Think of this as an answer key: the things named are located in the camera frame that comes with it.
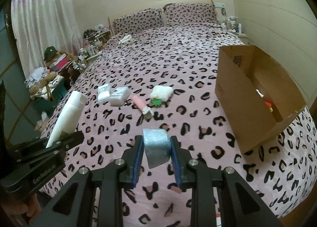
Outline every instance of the green cap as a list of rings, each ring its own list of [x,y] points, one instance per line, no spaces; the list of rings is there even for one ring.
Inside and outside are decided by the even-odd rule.
[[[50,59],[52,59],[52,57],[53,57],[56,53],[58,53],[58,51],[56,50],[56,48],[53,47],[53,46],[49,46],[49,47],[45,50],[45,52],[44,52],[44,59],[45,59],[45,60],[50,60]]]

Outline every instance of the green toy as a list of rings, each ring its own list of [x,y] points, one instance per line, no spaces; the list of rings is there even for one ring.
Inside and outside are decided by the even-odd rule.
[[[152,99],[151,102],[153,106],[160,106],[162,104],[162,100],[160,99]]]

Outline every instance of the white curtain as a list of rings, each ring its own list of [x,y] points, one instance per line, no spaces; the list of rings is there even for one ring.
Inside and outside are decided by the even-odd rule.
[[[26,78],[44,66],[47,47],[75,55],[82,47],[72,0],[12,0],[11,17]]]

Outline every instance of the metal screw head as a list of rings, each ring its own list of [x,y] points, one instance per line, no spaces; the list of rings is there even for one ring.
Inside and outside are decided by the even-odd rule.
[[[124,164],[124,159],[120,158],[116,160],[116,165],[123,165]]]
[[[233,167],[231,167],[231,166],[226,167],[226,168],[225,168],[225,171],[226,171],[226,173],[229,173],[229,174],[231,174],[231,173],[234,173],[234,172],[235,172],[234,168],[233,168]]]
[[[79,169],[79,173],[80,173],[80,174],[86,174],[86,173],[88,173],[88,168],[87,168],[87,167],[82,167],[82,168],[80,168],[80,169]]]
[[[198,160],[197,159],[190,159],[189,160],[189,164],[194,166],[194,165],[198,165]]]

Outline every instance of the leopard print bedspread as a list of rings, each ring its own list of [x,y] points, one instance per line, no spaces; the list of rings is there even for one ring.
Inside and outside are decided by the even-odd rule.
[[[118,40],[113,37],[103,55],[80,75],[42,134],[50,135],[73,90],[88,97],[78,123],[85,140],[69,151],[65,169],[42,188],[44,192],[54,196],[83,165],[97,169],[120,158],[143,128],[163,128],[208,167],[233,166],[278,217],[308,196],[316,181],[317,141],[307,108],[276,140],[240,153],[214,93],[219,47],[241,45],[239,39],[219,25],[195,23],[145,30],[121,46]],[[105,83],[130,88],[124,106],[97,104],[97,88]],[[131,97],[138,94],[149,103],[155,85],[171,86],[174,94],[146,120]],[[139,183],[123,191],[122,206],[125,226],[188,226],[191,191],[176,186],[171,162],[149,170],[144,158]]]

